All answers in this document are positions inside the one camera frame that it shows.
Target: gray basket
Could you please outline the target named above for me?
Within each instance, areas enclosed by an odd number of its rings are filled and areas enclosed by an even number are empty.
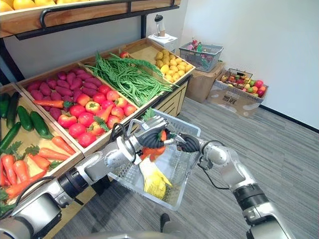
[[[202,44],[203,52],[197,52],[187,49],[190,44],[191,42],[179,48],[180,57],[194,65],[196,70],[210,72],[216,65],[224,48],[222,46]]]
[[[176,132],[184,132],[194,136],[200,135],[200,129],[180,119],[154,110],[155,115],[162,116],[175,128]],[[124,187],[143,195],[162,206],[176,211],[180,204],[186,187],[188,177],[199,159],[199,153],[186,153],[177,150],[175,145],[168,145],[164,154],[155,161],[159,170],[173,185],[166,186],[163,200],[144,192],[144,178],[138,165],[128,163],[112,171],[108,175],[119,181]]]

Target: cucumber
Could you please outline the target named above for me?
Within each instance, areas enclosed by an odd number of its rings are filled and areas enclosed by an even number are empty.
[[[49,131],[49,127],[44,122],[44,119],[39,115],[38,112],[31,111],[30,117],[32,120],[32,123],[34,125],[35,130],[38,132],[40,137],[45,139],[52,139],[53,135]]]
[[[9,130],[9,132],[6,134],[6,136],[0,142],[0,152],[2,152],[2,150],[5,150],[6,148],[8,148],[8,146],[11,144],[14,137],[18,134],[20,127],[21,127],[21,123],[17,122]]]
[[[20,119],[22,127],[25,130],[32,131],[33,124],[28,111],[26,111],[26,109],[23,106],[18,106],[17,111],[18,111],[18,115],[19,115],[19,119]]]
[[[6,126],[8,128],[12,128],[15,124],[16,107],[18,106],[18,100],[19,100],[19,93],[14,92],[14,94],[11,96],[8,112],[6,114]]]
[[[4,93],[0,96],[0,117],[6,118],[6,114],[8,112],[10,102],[10,95],[7,93]]]

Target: white plastic basket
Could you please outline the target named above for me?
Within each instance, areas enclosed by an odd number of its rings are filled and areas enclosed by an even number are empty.
[[[200,135],[200,128],[180,119],[154,110],[155,115],[162,116],[175,128],[176,132]],[[168,178],[172,187],[166,186],[163,200],[144,192],[144,178],[138,165],[128,163],[108,175],[119,181],[124,187],[143,195],[162,206],[176,211],[181,204],[187,180],[191,170],[199,159],[199,153],[186,153],[177,150],[175,145],[168,145],[164,154],[155,161],[159,170]]]

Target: gray carpet floor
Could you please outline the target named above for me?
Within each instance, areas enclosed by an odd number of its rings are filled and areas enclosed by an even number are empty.
[[[220,140],[238,152],[296,238],[318,238],[317,133],[260,108],[245,119],[219,106],[188,98],[178,117],[200,127],[202,138]],[[223,185],[217,171],[209,174],[217,185]],[[95,196],[54,238],[103,231],[159,231],[164,212],[184,226],[189,239],[246,238],[248,226],[232,194],[212,187],[197,166],[177,212],[115,182],[102,196]]]

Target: red apple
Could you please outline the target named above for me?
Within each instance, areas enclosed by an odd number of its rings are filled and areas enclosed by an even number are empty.
[[[96,114],[96,112],[99,111],[100,108],[101,107],[100,107],[99,103],[96,103],[94,101],[89,101],[85,105],[86,112],[92,113],[92,114]]]
[[[103,93],[99,92],[99,93],[96,93],[94,96],[93,96],[93,101],[95,101],[96,103],[99,103],[101,104],[103,101],[106,100],[106,97]]]
[[[101,85],[98,89],[99,92],[101,92],[102,94],[104,94],[106,96],[106,94],[111,91],[112,89],[107,86],[107,85]]]
[[[127,106],[128,102],[124,98],[119,97],[116,99],[115,104],[118,107],[124,108],[125,106]]]
[[[129,116],[136,111],[136,107],[132,105],[127,105],[123,108],[125,116]]]
[[[76,99],[76,103],[78,103],[81,106],[85,106],[91,98],[86,94],[80,94],[78,98]]]
[[[85,112],[85,108],[81,105],[74,105],[70,107],[70,114],[75,116],[75,117],[79,117],[80,114]]]
[[[108,106],[115,107],[116,104],[113,101],[106,100],[101,103],[101,106],[102,106],[102,109],[106,109]]]
[[[89,146],[91,143],[93,143],[94,141],[96,141],[96,136],[90,132],[86,132],[81,134],[78,137],[78,141],[79,141],[79,144],[85,148]]]
[[[85,112],[80,114],[79,123],[83,124],[85,127],[89,127],[93,122],[93,115],[91,113]]]
[[[90,126],[91,133],[95,136],[100,136],[104,134],[105,130],[100,127],[97,122],[93,122]]]
[[[86,132],[86,127],[81,123],[75,123],[69,128],[69,134],[73,138],[78,138],[81,134]]]
[[[75,116],[67,116],[67,115],[60,115],[58,119],[58,123],[63,127],[63,128],[70,128],[73,124],[75,124],[77,121]]]
[[[120,95],[117,91],[109,91],[106,94],[106,99],[109,101],[115,101],[118,97],[120,97]]]
[[[109,129],[112,129],[113,128],[113,125],[115,123],[119,123],[121,120],[116,117],[116,116],[109,116],[109,119],[108,121],[106,122],[106,126],[109,128]]]
[[[117,116],[120,120],[124,117],[124,111],[121,107],[113,107],[111,114]]]

